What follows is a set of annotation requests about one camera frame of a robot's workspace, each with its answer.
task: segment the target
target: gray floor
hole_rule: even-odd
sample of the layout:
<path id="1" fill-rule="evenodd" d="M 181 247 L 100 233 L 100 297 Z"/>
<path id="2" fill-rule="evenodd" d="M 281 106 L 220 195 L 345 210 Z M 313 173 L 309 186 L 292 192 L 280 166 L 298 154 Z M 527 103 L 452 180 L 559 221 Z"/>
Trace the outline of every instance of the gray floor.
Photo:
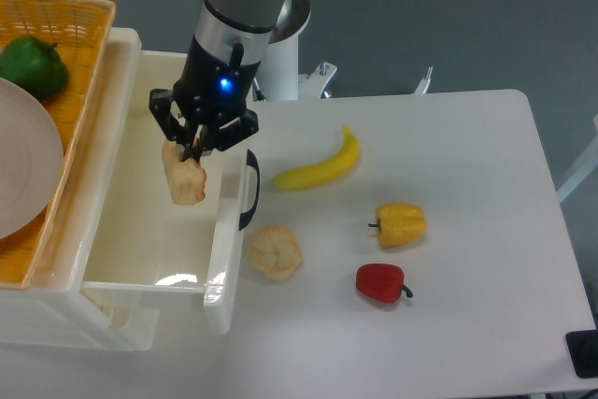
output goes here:
<path id="1" fill-rule="evenodd" d="M 115 0 L 116 25 L 145 49 L 186 51 L 201 0 Z M 595 136 L 598 0 L 311 0 L 300 70 L 328 60 L 335 96 L 411 93 L 434 66 L 431 92 L 526 93 L 556 187 Z M 562 210 L 585 281 L 598 279 L 598 172 Z"/>

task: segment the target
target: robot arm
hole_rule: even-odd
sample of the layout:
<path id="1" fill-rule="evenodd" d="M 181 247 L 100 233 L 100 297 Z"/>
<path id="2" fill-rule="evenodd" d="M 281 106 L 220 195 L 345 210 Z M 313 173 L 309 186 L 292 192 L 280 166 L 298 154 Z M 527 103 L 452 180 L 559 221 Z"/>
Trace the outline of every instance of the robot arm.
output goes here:
<path id="1" fill-rule="evenodd" d="M 205 0 L 180 80 L 149 108 L 182 159 L 224 151 L 258 131 L 246 97 L 285 0 Z M 170 107 L 178 105 L 184 124 Z M 199 130 L 199 147 L 193 145 Z"/>

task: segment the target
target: yellow bell pepper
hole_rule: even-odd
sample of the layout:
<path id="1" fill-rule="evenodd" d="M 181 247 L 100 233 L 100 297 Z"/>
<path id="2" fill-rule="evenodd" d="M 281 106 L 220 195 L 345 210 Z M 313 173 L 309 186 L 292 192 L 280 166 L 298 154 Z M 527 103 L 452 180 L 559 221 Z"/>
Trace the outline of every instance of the yellow bell pepper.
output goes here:
<path id="1" fill-rule="evenodd" d="M 428 223 L 421 207 L 409 203 L 386 203 L 376 209 L 377 241 L 381 247 L 395 247 L 413 242 L 426 232 Z"/>

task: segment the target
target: green bell pepper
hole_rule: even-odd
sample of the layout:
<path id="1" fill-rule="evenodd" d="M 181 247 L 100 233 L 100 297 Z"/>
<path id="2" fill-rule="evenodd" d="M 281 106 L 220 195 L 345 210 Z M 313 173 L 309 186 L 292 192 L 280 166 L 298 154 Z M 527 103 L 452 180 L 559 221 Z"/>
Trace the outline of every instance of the green bell pepper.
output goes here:
<path id="1" fill-rule="evenodd" d="M 0 53 L 0 78 L 21 86 L 37 100 L 58 93 L 68 81 L 68 71 L 56 51 L 33 36 L 21 36 Z"/>

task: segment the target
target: pepper stem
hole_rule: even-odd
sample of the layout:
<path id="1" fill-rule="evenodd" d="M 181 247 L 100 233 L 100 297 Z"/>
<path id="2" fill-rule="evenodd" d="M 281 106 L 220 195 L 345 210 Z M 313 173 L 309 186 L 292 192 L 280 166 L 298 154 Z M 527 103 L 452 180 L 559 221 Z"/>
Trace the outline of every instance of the pepper stem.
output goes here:
<path id="1" fill-rule="evenodd" d="M 405 292 L 405 295 L 406 295 L 407 298 L 412 298 L 413 297 L 413 292 L 408 287 L 406 287 L 405 285 L 401 288 L 401 290 L 403 292 Z"/>
<path id="2" fill-rule="evenodd" d="M 49 49 L 48 49 L 48 51 L 46 52 L 46 55 L 50 55 L 50 54 L 52 53 L 52 51 L 53 51 L 54 49 L 56 49 L 56 47 L 57 47 L 57 46 L 58 46 L 58 43 L 57 43 L 57 42 L 52 42 L 52 43 L 50 44 L 50 48 L 49 48 Z"/>
<path id="3" fill-rule="evenodd" d="M 382 228 L 380 227 L 380 220 L 376 221 L 375 223 L 367 223 L 367 225 L 370 228 L 378 228 L 380 231 L 382 231 Z"/>

